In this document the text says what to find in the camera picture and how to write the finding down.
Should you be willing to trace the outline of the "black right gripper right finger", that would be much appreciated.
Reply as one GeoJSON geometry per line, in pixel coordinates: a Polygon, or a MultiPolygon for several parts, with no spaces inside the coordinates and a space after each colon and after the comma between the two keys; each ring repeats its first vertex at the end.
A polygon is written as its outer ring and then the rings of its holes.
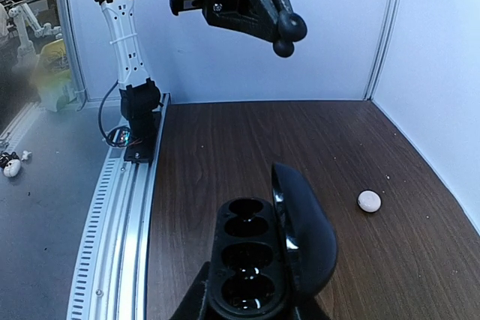
{"type": "Polygon", "coordinates": [[[316,300],[316,295],[296,293],[294,300],[294,319],[296,320],[330,320],[316,300]]]}

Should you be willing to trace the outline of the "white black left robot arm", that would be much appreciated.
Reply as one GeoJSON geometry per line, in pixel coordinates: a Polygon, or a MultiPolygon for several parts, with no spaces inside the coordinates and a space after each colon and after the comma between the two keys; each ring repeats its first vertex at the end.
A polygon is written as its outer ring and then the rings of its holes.
{"type": "MultiPolygon", "coordinates": [[[[160,104],[160,90],[149,76],[140,55],[134,22],[134,0],[95,0],[101,7],[114,49],[121,95],[121,114],[136,138],[155,134],[153,111],[160,104]]],[[[307,34],[303,19],[290,0],[169,0],[172,13],[201,10],[210,26],[249,34],[272,44],[283,58],[307,34]]]]}

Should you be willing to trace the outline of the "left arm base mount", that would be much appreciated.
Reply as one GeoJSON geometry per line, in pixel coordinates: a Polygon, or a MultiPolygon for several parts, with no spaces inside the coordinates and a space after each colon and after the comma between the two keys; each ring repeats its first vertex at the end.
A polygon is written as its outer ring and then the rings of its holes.
{"type": "Polygon", "coordinates": [[[118,126],[106,134],[106,143],[112,148],[123,150],[123,159],[131,163],[150,163],[155,155],[158,130],[144,136],[136,137],[127,126],[118,126]]]}

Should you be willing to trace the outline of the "white round charging case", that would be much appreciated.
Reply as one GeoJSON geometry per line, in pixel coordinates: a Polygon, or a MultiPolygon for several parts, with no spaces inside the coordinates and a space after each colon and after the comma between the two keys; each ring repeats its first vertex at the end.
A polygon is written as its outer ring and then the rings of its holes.
{"type": "Polygon", "coordinates": [[[358,195],[357,204],[364,212],[374,213],[380,209],[382,200],[374,191],[364,190],[358,195]]]}

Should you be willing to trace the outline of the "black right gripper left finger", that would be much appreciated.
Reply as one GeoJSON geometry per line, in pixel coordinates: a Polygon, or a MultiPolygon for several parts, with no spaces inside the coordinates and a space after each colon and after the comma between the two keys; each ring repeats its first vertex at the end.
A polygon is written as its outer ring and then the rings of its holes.
{"type": "Polygon", "coordinates": [[[189,289],[173,313],[171,320],[208,320],[213,319],[210,306],[211,262],[205,262],[191,283],[189,289]]]}

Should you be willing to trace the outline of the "black earbud charging case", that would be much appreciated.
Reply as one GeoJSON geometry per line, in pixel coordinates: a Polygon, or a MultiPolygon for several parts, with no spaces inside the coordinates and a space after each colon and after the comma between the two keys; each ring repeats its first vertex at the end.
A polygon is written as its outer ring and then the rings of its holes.
{"type": "Polygon", "coordinates": [[[211,252],[213,319],[294,319],[296,293],[318,295],[337,264],[338,241],[310,183],[274,163],[272,198],[228,201],[211,252]]]}

